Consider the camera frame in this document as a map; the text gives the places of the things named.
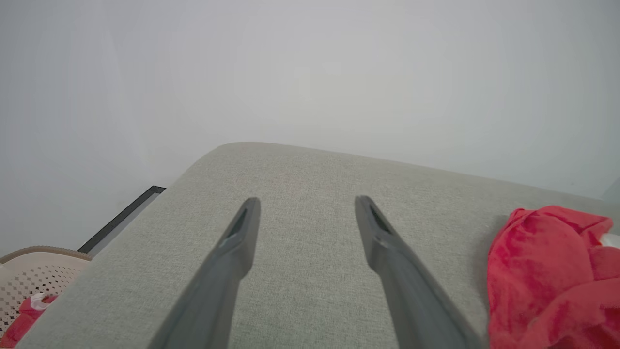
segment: red towel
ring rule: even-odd
[[[489,251],[492,348],[620,347],[620,249],[611,219],[559,206],[510,215]]]

